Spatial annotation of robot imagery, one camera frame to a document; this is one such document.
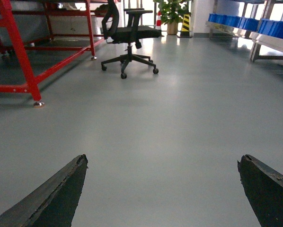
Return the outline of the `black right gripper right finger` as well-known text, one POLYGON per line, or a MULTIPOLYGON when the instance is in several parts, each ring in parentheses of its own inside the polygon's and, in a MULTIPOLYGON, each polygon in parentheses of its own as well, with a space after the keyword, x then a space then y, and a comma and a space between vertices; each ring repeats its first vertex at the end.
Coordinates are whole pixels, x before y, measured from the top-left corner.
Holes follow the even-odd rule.
POLYGON ((238 172, 260 225, 283 227, 283 174, 251 155, 242 156, 238 172))

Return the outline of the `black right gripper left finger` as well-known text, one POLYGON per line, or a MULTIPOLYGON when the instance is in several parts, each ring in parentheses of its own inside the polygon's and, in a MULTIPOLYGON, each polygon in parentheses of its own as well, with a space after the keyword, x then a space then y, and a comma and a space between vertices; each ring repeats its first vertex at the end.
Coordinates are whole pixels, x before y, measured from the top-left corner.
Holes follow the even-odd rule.
POLYGON ((88 160, 79 155, 28 196, 0 215, 0 227, 70 227, 88 160))

